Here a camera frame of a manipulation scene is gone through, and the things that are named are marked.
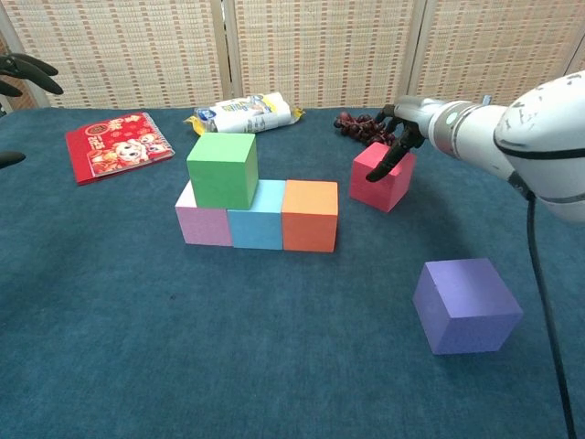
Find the orange foam cube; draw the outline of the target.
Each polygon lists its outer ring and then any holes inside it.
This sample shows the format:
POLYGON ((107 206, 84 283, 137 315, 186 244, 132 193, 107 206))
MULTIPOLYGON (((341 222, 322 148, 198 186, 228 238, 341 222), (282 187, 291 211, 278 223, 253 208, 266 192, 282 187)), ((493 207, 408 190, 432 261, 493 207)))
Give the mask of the orange foam cube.
POLYGON ((334 181, 286 181, 282 203, 282 241, 286 251, 333 252, 338 221, 334 181))

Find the red spiral calendar booklet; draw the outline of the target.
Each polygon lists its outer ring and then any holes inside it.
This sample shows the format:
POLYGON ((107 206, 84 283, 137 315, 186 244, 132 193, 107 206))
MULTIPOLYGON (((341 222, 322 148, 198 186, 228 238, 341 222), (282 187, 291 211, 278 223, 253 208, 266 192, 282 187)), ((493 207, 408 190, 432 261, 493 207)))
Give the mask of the red spiral calendar booklet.
POLYGON ((65 135, 78 185, 170 159, 175 151, 147 112, 90 123, 65 135))

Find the dark red grape bunch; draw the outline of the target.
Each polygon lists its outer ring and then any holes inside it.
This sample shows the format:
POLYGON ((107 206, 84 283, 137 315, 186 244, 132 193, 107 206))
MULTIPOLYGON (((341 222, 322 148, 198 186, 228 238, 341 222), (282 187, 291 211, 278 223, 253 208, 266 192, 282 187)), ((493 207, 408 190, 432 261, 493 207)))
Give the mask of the dark red grape bunch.
POLYGON ((380 111, 375 116, 371 114, 351 115, 341 112, 334 120, 334 127, 341 135, 349 136, 363 146, 374 143, 392 146, 400 137, 407 133, 406 129, 396 135, 399 123, 395 123, 387 114, 380 111))

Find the green foam cube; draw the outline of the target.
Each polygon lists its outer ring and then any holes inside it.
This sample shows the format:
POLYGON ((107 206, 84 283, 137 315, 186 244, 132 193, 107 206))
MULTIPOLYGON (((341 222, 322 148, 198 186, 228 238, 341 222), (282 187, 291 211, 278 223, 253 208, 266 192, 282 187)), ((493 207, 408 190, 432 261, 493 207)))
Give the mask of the green foam cube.
POLYGON ((250 208, 259 181, 254 134, 202 134, 186 165, 200 208, 250 208))

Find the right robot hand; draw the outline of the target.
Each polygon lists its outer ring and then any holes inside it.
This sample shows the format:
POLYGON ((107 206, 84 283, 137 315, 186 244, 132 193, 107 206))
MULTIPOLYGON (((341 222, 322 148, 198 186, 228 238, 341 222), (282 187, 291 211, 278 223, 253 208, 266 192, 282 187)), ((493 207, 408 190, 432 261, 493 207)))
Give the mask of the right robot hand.
POLYGON ((443 104, 441 100, 409 95, 399 97, 394 104, 386 104, 374 118, 375 123, 389 118, 386 133, 393 134, 399 124, 403 125, 403 131, 377 166, 367 174, 366 180, 378 182, 398 165, 411 148, 421 147, 429 138, 432 116, 443 104))

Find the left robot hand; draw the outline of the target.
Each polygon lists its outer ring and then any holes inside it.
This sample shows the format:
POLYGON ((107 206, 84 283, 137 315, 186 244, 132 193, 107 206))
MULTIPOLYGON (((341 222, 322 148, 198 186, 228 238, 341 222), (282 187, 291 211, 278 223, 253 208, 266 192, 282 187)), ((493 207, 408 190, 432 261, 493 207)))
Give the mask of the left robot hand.
MULTIPOLYGON (((61 86, 53 80, 58 74, 59 71, 52 65, 24 53, 0 55, 0 76, 32 81, 44 91, 55 95, 64 93, 61 86)), ((17 151, 0 152, 0 169, 17 165, 26 158, 17 151)))

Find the red foam cube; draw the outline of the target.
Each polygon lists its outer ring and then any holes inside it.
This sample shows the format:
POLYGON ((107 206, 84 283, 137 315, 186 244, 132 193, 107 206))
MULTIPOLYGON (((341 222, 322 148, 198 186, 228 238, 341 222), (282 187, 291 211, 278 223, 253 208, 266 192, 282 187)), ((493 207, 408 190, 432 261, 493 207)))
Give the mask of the red foam cube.
POLYGON ((390 212, 407 194, 416 164, 416 156, 408 153, 391 172, 378 182, 369 182, 367 174, 389 150, 374 143, 357 155, 352 164, 349 195, 351 198, 384 212, 390 212))

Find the light blue foam cube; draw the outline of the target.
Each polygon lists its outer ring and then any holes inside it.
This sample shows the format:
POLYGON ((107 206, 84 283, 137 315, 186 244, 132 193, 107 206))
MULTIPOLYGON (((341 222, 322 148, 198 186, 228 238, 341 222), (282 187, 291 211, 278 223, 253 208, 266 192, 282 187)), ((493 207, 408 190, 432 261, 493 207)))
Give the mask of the light blue foam cube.
POLYGON ((260 179, 249 209, 229 209, 232 245, 236 248, 282 250, 282 203, 286 182, 260 179))

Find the white tissue pack yellow ends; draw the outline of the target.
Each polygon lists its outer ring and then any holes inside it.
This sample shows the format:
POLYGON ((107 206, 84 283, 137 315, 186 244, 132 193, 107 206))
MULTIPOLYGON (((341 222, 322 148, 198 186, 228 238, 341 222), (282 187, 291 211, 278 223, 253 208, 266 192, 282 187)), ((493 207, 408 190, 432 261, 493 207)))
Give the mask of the white tissue pack yellow ends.
POLYGON ((251 94, 199 107, 185 119, 197 135, 255 134, 295 124, 304 110, 290 105, 279 92, 251 94))

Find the bamboo folding screen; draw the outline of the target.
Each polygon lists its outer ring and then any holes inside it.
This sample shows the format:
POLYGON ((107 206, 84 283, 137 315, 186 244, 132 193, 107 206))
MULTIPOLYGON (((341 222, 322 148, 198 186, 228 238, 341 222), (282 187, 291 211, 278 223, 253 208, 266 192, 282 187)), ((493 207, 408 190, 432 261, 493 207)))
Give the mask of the bamboo folding screen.
POLYGON ((5 50, 58 69, 63 94, 24 107, 508 104, 585 69, 585 0, 0 0, 5 50))

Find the pink foam cube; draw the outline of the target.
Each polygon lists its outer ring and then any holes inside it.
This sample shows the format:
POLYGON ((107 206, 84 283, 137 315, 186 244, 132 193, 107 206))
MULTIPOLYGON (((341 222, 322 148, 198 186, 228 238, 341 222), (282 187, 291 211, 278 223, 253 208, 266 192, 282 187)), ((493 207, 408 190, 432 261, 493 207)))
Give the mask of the pink foam cube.
POLYGON ((228 212, 225 209, 200 208, 188 180, 175 203, 175 213, 187 244, 232 245, 228 212))

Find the purple foam cube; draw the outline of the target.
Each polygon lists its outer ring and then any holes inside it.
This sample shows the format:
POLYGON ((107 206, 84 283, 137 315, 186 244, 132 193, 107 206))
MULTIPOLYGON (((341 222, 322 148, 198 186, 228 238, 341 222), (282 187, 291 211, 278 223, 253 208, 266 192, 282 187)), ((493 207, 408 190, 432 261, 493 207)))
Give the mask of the purple foam cube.
POLYGON ((425 262, 412 301, 435 355, 497 351, 524 314, 487 258, 425 262))

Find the blue felt table cover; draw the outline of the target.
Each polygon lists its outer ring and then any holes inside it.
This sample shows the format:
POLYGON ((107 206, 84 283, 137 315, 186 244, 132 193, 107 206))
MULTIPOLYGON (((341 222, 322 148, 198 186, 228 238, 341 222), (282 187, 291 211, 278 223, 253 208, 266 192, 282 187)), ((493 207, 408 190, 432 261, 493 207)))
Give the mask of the blue felt table cover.
POLYGON ((360 145, 332 109, 259 134, 268 179, 334 181, 332 253, 187 245, 175 203, 196 138, 87 186, 67 132, 115 110, 0 118, 0 439, 564 439, 526 202, 430 146, 383 213, 348 195, 360 145), (436 356, 412 295, 427 261, 487 258, 524 311, 503 347, 436 356))

